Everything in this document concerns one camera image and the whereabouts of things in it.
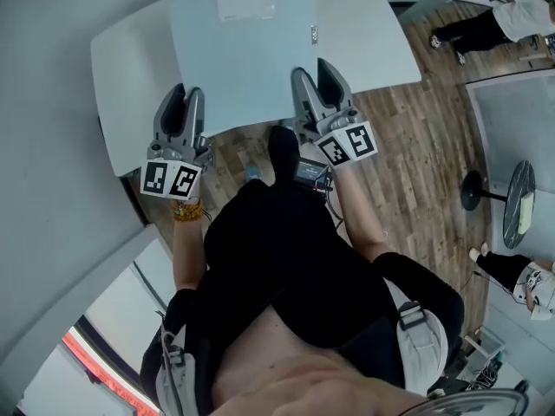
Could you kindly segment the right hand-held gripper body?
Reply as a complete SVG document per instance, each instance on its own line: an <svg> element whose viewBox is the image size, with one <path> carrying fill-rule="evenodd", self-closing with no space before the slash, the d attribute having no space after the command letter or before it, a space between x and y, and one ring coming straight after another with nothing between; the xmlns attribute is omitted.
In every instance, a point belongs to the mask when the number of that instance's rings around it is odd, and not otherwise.
<svg viewBox="0 0 555 416"><path fill-rule="evenodd" d="M332 169L349 166L375 154L371 125L354 107L347 107L320 120L297 122L301 143L311 143Z"/></svg>

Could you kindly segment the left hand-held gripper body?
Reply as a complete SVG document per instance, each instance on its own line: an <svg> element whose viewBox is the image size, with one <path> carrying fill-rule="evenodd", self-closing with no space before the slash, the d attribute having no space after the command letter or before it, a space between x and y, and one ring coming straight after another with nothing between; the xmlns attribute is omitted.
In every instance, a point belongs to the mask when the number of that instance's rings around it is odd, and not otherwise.
<svg viewBox="0 0 555 416"><path fill-rule="evenodd" d="M192 201L201 175L212 165L212 143L203 136L185 145L179 138L159 138L147 149L140 169L140 193L157 198Z"/></svg>

